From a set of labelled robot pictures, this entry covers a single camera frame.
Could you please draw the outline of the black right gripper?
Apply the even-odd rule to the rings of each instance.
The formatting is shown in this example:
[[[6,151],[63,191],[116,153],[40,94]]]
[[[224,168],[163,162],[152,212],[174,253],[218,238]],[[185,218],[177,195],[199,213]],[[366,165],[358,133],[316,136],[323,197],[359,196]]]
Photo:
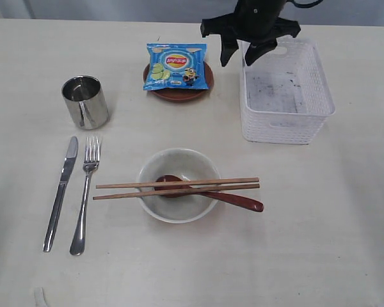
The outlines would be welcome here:
[[[244,60],[247,66],[254,64],[266,53],[275,50],[277,38],[285,35],[297,37],[301,28],[297,21],[280,18],[286,2],[238,1],[232,13],[202,20],[200,31],[205,38],[220,35],[221,66],[225,67],[239,49],[239,40],[250,42]]]

